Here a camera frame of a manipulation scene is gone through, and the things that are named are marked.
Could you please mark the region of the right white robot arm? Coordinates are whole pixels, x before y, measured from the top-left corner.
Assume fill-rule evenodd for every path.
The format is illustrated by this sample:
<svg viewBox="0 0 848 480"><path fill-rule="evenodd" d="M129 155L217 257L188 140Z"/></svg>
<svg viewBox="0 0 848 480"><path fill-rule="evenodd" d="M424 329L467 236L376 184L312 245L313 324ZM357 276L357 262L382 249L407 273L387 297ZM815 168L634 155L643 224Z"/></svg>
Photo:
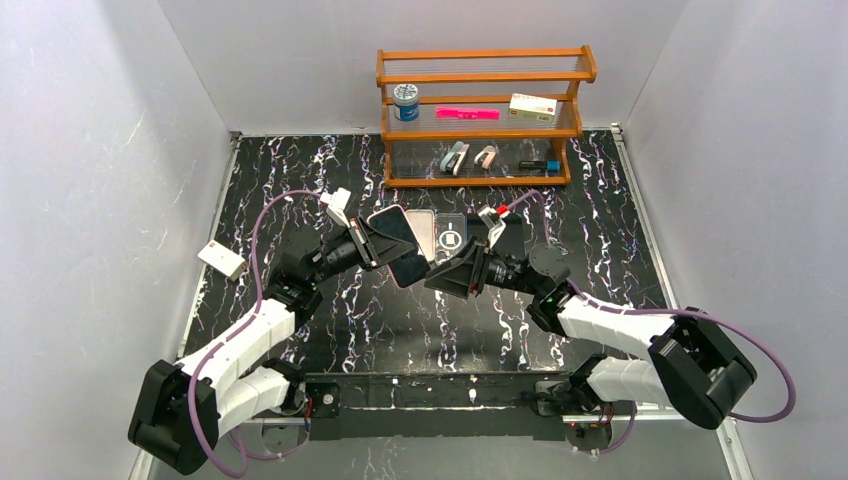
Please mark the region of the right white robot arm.
<svg viewBox="0 0 848 480"><path fill-rule="evenodd" d="M538 244L517 259L473 242L428 273L424 284L459 298L486 286L527 293L526 311L541 330L628 354L626 360L595 355L571 374L564 397L575 408L647 402L714 430L757 379L753 364L704 313L650 313L579 292L553 246Z"/></svg>

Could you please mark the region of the beige phone case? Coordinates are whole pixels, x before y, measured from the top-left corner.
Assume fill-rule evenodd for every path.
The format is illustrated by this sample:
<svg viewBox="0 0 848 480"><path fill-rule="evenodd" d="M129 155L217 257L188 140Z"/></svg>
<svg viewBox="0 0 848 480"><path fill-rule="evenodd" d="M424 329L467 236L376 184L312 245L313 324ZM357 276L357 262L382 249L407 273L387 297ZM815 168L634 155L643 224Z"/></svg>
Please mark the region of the beige phone case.
<svg viewBox="0 0 848 480"><path fill-rule="evenodd" d="M418 241L419 249L425 259L435 261L435 213L431 209L410 209L406 211L409 225Z"/></svg>

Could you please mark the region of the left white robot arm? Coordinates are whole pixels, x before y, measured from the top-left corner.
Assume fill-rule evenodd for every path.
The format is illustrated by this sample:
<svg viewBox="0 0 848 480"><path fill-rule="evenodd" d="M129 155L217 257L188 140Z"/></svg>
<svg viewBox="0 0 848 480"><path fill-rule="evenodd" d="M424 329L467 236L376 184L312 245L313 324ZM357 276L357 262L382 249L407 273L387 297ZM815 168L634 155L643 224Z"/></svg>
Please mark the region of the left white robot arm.
<svg viewBox="0 0 848 480"><path fill-rule="evenodd" d="M354 218L326 242L309 232L287 238L256 307L202 349L146 371L129 441L183 475L215 461L222 436L265 410L291 405L302 380L298 367L262 358L312 318L320 284L418 250L398 206Z"/></svg>

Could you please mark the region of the dark phone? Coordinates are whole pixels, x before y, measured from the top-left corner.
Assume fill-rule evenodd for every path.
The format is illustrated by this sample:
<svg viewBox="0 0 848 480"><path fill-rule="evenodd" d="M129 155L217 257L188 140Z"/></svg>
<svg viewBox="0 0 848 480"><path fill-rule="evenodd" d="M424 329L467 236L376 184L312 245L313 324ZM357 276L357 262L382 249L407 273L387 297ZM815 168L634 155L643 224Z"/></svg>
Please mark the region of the dark phone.
<svg viewBox="0 0 848 480"><path fill-rule="evenodd" d="M477 214L469 214L466 217L466 233L468 239L475 238L485 241L488 237L489 228Z"/></svg>

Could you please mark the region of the clear phone case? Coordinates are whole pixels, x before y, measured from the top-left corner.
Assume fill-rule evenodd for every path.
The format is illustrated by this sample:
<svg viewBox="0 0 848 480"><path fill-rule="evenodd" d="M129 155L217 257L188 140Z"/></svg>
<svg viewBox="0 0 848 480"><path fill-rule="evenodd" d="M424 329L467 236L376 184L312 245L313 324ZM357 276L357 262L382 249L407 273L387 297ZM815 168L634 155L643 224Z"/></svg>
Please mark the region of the clear phone case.
<svg viewBox="0 0 848 480"><path fill-rule="evenodd" d="M463 248L467 221L463 213L438 213L435 216L435 262L440 264Z"/></svg>

